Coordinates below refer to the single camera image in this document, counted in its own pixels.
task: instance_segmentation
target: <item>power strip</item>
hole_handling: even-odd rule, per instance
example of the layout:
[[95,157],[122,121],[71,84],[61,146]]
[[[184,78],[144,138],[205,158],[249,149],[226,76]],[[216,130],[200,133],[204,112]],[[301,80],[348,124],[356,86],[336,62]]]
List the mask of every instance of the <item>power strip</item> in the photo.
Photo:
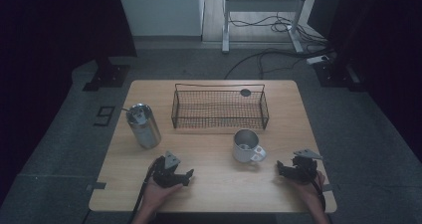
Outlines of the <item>power strip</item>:
[[314,57],[314,58],[309,58],[307,59],[307,64],[308,65],[313,65],[316,63],[328,63],[329,62],[329,57],[327,56],[319,56],[319,57]]

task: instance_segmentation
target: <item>robotic hand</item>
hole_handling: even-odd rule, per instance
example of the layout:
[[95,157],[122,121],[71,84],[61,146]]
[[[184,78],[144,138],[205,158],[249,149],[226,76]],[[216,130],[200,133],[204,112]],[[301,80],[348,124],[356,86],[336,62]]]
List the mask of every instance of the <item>robotic hand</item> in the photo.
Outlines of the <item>robotic hand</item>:
[[193,174],[193,169],[186,172],[186,174],[174,174],[180,160],[174,156],[171,152],[166,151],[165,157],[158,157],[152,168],[152,177],[154,181],[161,187],[171,187],[176,184],[182,183],[183,186],[187,186],[190,181],[190,177]]

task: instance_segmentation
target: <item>gray floor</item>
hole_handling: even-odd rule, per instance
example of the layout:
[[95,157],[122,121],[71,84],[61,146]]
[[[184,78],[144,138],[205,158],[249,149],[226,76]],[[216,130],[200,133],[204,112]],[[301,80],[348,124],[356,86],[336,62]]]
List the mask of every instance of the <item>gray floor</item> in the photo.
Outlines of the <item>gray floor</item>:
[[[112,59],[116,65],[131,65],[122,88],[83,92],[96,65],[74,70],[68,97],[17,176],[1,207],[0,223],[83,222],[116,114],[132,81],[221,80],[237,62],[262,51],[234,46],[223,55],[214,45],[138,47],[142,48],[138,58]],[[265,70],[288,68],[294,61],[277,55],[263,60]],[[229,79],[258,79],[256,59],[239,66]],[[265,79],[298,84],[337,201],[337,211],[330,214],[333,223],[422,223],[421,163],[367,93],[322,88],[305,61],[268,73]],[[103,122],[97,113],[106,106],[116,107],[109,126],[94,126]],[[206,216],[209,223],[221,223],[213,215]],[[127,212],[92,212],[87,223],[125,223],[128,217]],[[274,214],[274,222],[257,223],[312,223],[312,219],[306,213],[279,213]]]

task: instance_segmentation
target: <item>mug handle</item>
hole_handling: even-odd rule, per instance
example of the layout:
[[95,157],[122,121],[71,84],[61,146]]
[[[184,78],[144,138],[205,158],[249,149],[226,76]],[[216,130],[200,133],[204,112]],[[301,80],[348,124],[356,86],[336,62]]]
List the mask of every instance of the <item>mug handle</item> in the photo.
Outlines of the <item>mug handle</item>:
[[253,161],[262,161],[267,156],[267,152],[259,145],[254,149],[255,154],[251,157]]

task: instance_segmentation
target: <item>white wall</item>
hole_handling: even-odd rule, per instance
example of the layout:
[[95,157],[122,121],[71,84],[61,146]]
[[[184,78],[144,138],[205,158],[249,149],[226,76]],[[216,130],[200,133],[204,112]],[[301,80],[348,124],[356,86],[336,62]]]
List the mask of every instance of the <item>white wall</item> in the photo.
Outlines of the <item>white wall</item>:
[[121,0],[132,36],[201,36],[204,0]]

